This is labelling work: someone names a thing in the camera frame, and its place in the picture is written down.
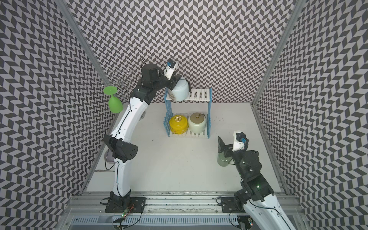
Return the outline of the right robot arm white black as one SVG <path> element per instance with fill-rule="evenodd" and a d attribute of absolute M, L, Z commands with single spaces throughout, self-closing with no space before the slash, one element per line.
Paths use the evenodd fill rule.
<path fill-rule="evenodd" d="M 226 145 L 218 137 L 218 154 L 233 160 L 241 178 L 241 190 L 234 193 L 236 209 L 248 214 L 262 230 L 294 230 L 274 190 L 261 174 L 259 152 L 248 150 L 248 145 L 243 132 L 235 132 L 233 144 Z"/>

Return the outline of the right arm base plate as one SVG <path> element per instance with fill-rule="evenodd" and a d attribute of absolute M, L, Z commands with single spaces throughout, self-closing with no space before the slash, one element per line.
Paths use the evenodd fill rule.
<path fill-rule="evenodd" d="M 217 199 L 217 203 L 221 206 L 223 213 L 232 213 L 232 212 L 238 212 L 234 197 L 223 197 L 221 196 L 219 199 Z"/>

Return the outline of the cream tea canister tan lid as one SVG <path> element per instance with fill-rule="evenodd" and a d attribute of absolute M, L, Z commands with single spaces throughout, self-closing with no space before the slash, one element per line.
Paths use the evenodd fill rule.
<path fill-rule="evenodd" d="M 200 134 L 205 131 L 207 124 L 206 115 L 203 113 L 193 113 L 188 120 L 188 128 L 194 134 Z"/>

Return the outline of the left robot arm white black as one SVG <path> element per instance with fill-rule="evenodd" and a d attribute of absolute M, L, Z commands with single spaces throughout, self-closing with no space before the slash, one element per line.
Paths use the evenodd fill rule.
<path fill-rule="evenodd" d="M 127 209 L 130 203 L 131 160 L 137 155 L 138 147 L 131 143 L 131 137 L 142 114 L 148 108 L 157 92 L 163 88 L 172 90 L 181 76 L 176 73 L 178 63 L 169 60 L 165 69 L 156 64 L 142 67 L 142 77 L 132 91 L 129 106 L 117 127 L 103 138 L 105 145 L 112 151 L 115 160 L 115 179 L 113 189 L 107 203 L 109 208 Z"/>

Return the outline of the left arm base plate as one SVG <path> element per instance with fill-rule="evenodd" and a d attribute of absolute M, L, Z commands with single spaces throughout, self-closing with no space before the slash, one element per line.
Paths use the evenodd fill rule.
<path fill-rule="evenodd" d="M 129 199 L 108 199 L 105 213 L 142 213 L 146 206 L 145 197 L 131 197 Z"/>

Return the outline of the yellow ceramic tea canister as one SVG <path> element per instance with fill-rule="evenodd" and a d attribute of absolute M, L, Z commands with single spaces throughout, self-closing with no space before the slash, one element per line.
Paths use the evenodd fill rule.
<path fill-rule="evenodd" d="M 188 120 L 183 115 L 175 115 L 169 121 L 170 130 L 173 134 L 184 134 L 188 130 Z"/>

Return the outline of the green small tea canister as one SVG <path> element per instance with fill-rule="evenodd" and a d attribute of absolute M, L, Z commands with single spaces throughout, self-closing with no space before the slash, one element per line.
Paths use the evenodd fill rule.
<path fill-rule="evenodd" d="M 218 157 L 217 157 L 217 163 L 221 166 L 221 167 L 226 167 L 229 165 L 229 163 L 231 163 L 232 161 L 232 157 L 225 157 L 225 154 L 219 153 Z"/>

